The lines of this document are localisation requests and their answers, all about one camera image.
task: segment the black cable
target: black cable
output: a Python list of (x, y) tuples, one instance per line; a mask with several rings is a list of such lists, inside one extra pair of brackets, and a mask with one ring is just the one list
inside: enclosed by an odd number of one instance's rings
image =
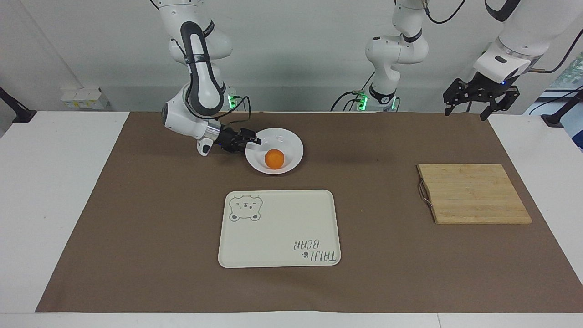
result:
[(433, 17), (431, 17), (431, 15), (429, 14), (429, 6), (425, 6), (425, 14), (427, 14), (427, 17), (429, 18), (430, 21), (432, 21), (435, 24), (445, 24), (447, 22), (449, 22), (452, 18), (454, 18), (455, 15), (457, 15), (457, 13), (459, 12), (460, 9), (462, 9), (462, 6), (466, 3), (466, 0), (462, 0), (462, 2), (459, 4), (458, 8), (455, 10), (455, 12), (453, 14), (451, 14), (451, 16), (446, 19), (446, 20), (442, 20), (441, 22), (436, 21), (435, 19), (433, 19)]
[(178, 41), (176, 41), (176, 39), (172, 39), (172, 41), (174, 41), (174, 43), (176, 43), (176, 45), (178, 46), (178, 49), (180, 49), (180, 51), (182, 52), (182, 54), (184, 55), (184, 58), (186, 58), (186, 53), (184, 52), (184, 50), (182, 49), (182, 47), (180, 46), (180, 43), (178, 43)]
[(579, 34), (577, 35), (577, 37), (575, 38), (575, 40), (571, 44), (571, 47), (567, 51), (565, 57), (563, 57), (563, 60), (561, 60), (561, 62), (555, 68), (551, 69), (550, 71), (546, 71), (546, 70), (541, 69), (541, 68), (533, 68), (531, 70), (531, 73), (545, 73), (545, 74), (555, 73), (561, 66), (563, 66), (563, 64), (565, 64), (565, 60), (567, 60), (567, 57), (569, 57), (569, 55), (571, 54), (571, 51), (573, 50), (573, 48), (575, 48), (575, 45), (579, 41), (579, 38), (581, 38), (582, 34), (583, 34), (583, 29), (581, 31), (579, 31)]
[(154, 0), (150, 0), (150, 2), (152, 3), (152, 5), (154, 5), (154, 7), (156, 7), (156, 9), (160, 10), (160, 8), (156, 5), (156, 3), (154, 2)]
[(219, 116), (215, 116), (215, 117), (202, 117), (199, 116), (196, 113), (196, 110), (193, 110), (190, 106), (190, 104), (188, 103), (188, 100), (190, 99), (190, 93), (192, 92), (192, 83), (193, 83), (193, 76), (192, 74), (190, 75), (190, 85), (188, 86), (188, 90), (186, 91), (186, 100), (185, 100), (185, 104), (186, 104), (186, 108), (188, 109), (188, 111), (194, 115), (196, 118), (200, 118), (201, 120), (217, 120), (221, 117), (225, 117), (227, 115), (229, 115), (230, 113), (234, 112), (235, 110), (237, 110), (237, 108), (239, 108), (239, 106), (245, 101), (245, 99), (249, 100), (248, 96), (244, 96), (242, 101), (240, 103), (238, 103), (235, 107), (231, 108), (227, 113), (224, 113), (222, 115)]
[(330, 111), (334, 111), (334, 107), (336, 107), (336, 105), (340, 102), (340, 100), (348, 95), (352, 95), (352, 91), (348, 91), (348, 92), (341, 94), (340, 97), (338, 97), (338, 99), (336, 99), (336, 101), (332, 105), (332, 108), (330, 108)]
[(560, 97), (558, 97), (558, 98), (555, 98), (555, 99), (549, 100), (548, 102), (542, 103), (542, 104), (540, 104), (540, 105), (536, 106), (535, 108), (533, 108), (533, 109), (532, 109), (532, 110), (531, 110), (531, 111), (530, 111), (528, 114), (529, 114), (529, 115), (531, 115), (531, 114), (532, 114), (532, 112), (533, 112), (533, 111), (535, 111), (535, 110), (537, 110), (538, 108), (540, 108), (540, 107), (542, 107), (542, 106), (544, 106), (544, 105), (546, 105), (546, 104), (550, 104), (550, 103), (552, 103), (552, 102), (556, 102), (557, 100), (561, 100), (561, 99), (565, 98), (566, 96), (568, 96), (568, 95), (570, 95), (570, 94), (572, 94), (572, 93), (575, 93), (575, 92), (577, 92), (577, 91), (581, 90), (582, 88), (583, 88), (583, 85), (582, 85), (582, 86), (580, 86), (579, 88), (576, 88), (575, 90), (573, 90), (573, 91), (571, 91), (571, 92), (567, 93), (566, 95), (563, 95), (563, 96), (560, 96)]
[(355, 99), (350, 99), (350, 100), (348, 100), (348, 101), (346, 102), (346, 104), (344, 104), (344, 108), (342, 109), (342, 111), (346, 111), (346, 108), (347, 108), (347, 106), (348, 106), (348, 104), (349, 104), (349, 103), (352, 103), (352, 105), (354, 105), (354, 103), (356, 103), (357, 101), (358, 101), (358, 100), (355, 100)]
[[(246, 97), (246, 98), (247, 98), (247, 103), (249, 104), (249, 115), (247, 116), (247, 119), (246, 120), (232, 121), (232, 122), (229, 122), (228, 125), (235, 124), (235, 123), (247, 122), (248, 120), (251, 119), (251, 101), (249, 100), (249, 97)], [(241, 102), (243, 103), (243, 108), (247, 111), (247, 107), (245, 106), (245, 98), (243, 98), (243, 100), (241, 100)]]
[[(366, 80), (366, 82), (364, 83), (363, 87), (360, 88), (361, 91), (364, 90), (364, 88), (366, 88), (366, 85), (370, 82), (370, 80), (373, 78), (373, 76), (374, 76), (374, 72), (368, 77), (368, 80)], [(358, 100), (358, 98), (359, 98), (359, 96), (356, 95), (356, 97), (354, 97), (354, 100)], [(350, 105), (350, 110), (349, 111), (352, 111), (352, 107), (353, 106), (354, 106), (354, 103), (352, 103), (352, 105)]]

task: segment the robotic arm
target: robotic arm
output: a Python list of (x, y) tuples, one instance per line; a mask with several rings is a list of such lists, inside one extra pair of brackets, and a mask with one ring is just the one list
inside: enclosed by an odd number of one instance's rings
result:
[(164, 105), (164, 125), (195, 138), (202, 156), (208, 155), (213, 144), (229, 152), (244, 151), (248, 142), (261, 144), (253, 131), (235, 132), (212, 117), (223, 107), (228, 87), (211, 60), (228, 57), (233, 46), (209, 18), (204, 1), (157, 1), (164, 27), (172, 38), (170, 54), (190, 73), (190, 83)]
[(507, 111), (520, 95), (512, 84), (583, 12), (583, 0), (506, 0), (498, 11), (485, 3), (488, 13), (504, 22), (504, 29), (474, 64), (473, 79), (467, 83), (456, 79), (443, 94), (447, 116), (455, 106), (469, 101), (489, 104), (481, 115), (483, 121), (491, 113)]
[(370, 106), (384, 110), (391, 105), (401, 78), (395, 64), (418, 64), (427, 56), (429, 46), (421, 30), (424, 19), (422, 0), (397, 0), (392, 21), (401, 35), (373, 37), (368, 42), (366, 57), (375, 69), (367, 91)]

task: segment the orange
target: orange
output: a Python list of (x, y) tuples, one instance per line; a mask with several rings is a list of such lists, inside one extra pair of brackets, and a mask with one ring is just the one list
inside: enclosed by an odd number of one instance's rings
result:
[(271, 149), (265, 154), (265, 164), (272, 170), (281, 169), (284, 159), (283, 152), (278, 149)]

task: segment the green led light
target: green led light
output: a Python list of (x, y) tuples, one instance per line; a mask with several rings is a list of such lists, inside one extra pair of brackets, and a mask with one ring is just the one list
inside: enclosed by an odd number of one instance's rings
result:
[(229, 107), (235, 108), (236, 105), (237, 105), (237, 101), (235, 100), (235, 98), (233, 98), (232, 95), (229, 95)]
[(391, 105), (391, 111), (399, 111), (399, 106), (401, 106), (401, 99), (400, 97), (395, 97)]
[(366, 110), (366, 104), (368, 103), (368, 97), (365, 94), (363, 94), (363, 93), (361, 93), (360, 96), (362, 98), (360, 99), (360, 103), (358, 105), (358, 109), (359, 110)]

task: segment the metal handle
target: metal handle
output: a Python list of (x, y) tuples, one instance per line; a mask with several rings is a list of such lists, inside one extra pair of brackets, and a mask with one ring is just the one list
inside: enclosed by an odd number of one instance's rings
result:
[(429, 207), (433, 207), (433, 204), (431, 203), (431, 201), (428, 199), (429, 196), (427, 195), (427, 191), (425, 191), (425, 188), (423, 186), (423, 178), (421, 178), (421, 181), (419, 182), (419, 194), (421, 195), (421, 198), (423, 199), (423, 201), (429, 205)]

